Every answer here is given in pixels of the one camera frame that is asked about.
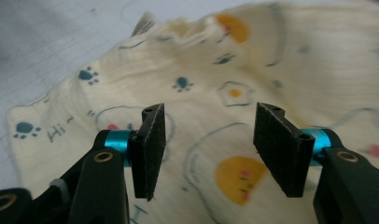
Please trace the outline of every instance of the blue paw print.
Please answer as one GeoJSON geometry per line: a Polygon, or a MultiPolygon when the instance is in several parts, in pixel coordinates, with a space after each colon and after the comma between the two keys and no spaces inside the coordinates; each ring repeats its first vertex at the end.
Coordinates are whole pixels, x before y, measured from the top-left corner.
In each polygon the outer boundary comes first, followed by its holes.
{"type": "Polygon", "coordinates": [[[235,57],[233,54],[224,54],[221,57],[217,58],[216,61],[213,64],[223,64],[223,63],[228,63],[232,58],[235,57]]]}
{"type": "Polygon", "coordinates": [[[92,72],[91,67],[87,67],[85,70],[79,71],[78,78],[81,80],[88,81],[88,84],[91,86],[94,83],[99,82],[99,79],[97,79],[97,76],[99,76],[99,73],[92,72]]]}
{"type": "Polygon", "coordinates": [[[38,132],[41,131],[41,128],[37,127],[35,128],[33,124],[28,122],[20,122],[17,124],[16,127],[16,134],[14,135],[14,138],[20,138],[25,139],[27,135],[31,135],[32,137],[37,137],[38,132]]]}
{"type": "Polygon", "coordinates": [[[186,77],[180,77],[175,81],[173,89],[177,89],[178,92],[189,91],[191,86],[193,86],[193,83],[189,83],[186,77]]]}

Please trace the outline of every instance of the paw print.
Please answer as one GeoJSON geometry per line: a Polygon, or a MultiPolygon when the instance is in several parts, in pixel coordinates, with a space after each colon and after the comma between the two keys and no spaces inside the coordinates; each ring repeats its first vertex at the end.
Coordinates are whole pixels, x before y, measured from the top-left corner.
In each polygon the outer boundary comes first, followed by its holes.
{"type": "Polygon", "coordinates": [[[92,72],[91,67],[87,67],[85,70],[79,71],[78,78],[81,80],[88,81],[88,84],[91,86],[94,83],[99,82],[99,79],[97,79],[97,76],[99,76],[99,73],[92,72]]]}
{"type": "Polygon", "coordinates": [[[193,83],[190,83],[186,77],[180,77],[175,81],[173,89],[177,89],[178,92],[189,91],[193,83]]]}
{"type": "Polygon", "coordinates": [[[221,57],[217,58],[216,61],[213,63],[213,64],[223,64],[223,63],[227,63],[229,62],[230,60],[232,60],[232,58],[235,57],[235,55],[233,54],[224,54],[222,55],[221,57]]]}
{"type": "Polygon", "coordinates": [[[38,132],[41,131],[41,128],[37,127],[35,128],[33,124],[28,122],[20,122],[16,126],[16,134],[14,135],[14,138],[20,138],[25,139],[27,135],[31,135],[32,137],[37,137],[38,132]]]}

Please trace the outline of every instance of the cloth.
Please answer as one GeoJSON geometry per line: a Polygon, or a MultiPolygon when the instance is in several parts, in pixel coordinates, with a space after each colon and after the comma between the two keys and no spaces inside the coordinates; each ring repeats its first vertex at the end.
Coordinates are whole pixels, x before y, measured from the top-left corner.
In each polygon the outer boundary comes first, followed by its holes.
{"type": "Polygon", "coordinates": [[[133,223],[315,223],[321,168],[303,198],[286,198],[252,144],[256,102],[284,108],[297,127],[332,128],[379,168],[379,5],[249,4],[168,21],[7,117],[34,197],[98,131],[138,129],[143,108],[165,103],[155,200],[133,197],[125,169],[133,223]]]}

